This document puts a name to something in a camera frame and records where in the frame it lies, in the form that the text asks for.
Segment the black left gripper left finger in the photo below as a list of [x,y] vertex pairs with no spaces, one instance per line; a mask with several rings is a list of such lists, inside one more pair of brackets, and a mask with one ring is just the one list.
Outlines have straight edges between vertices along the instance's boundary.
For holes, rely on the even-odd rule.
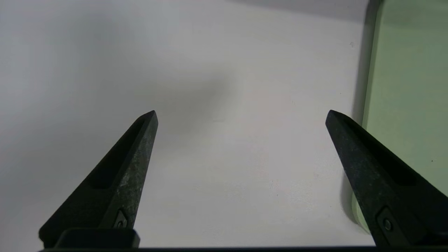
[[134,249],[158,118],[141,115],[39,230],[45,249]]

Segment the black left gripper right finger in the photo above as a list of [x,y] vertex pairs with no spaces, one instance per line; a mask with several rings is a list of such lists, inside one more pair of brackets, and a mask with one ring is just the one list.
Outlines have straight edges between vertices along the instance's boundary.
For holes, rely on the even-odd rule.
[[447,196],[352,118],[325,124],[376,246],[446,248]]

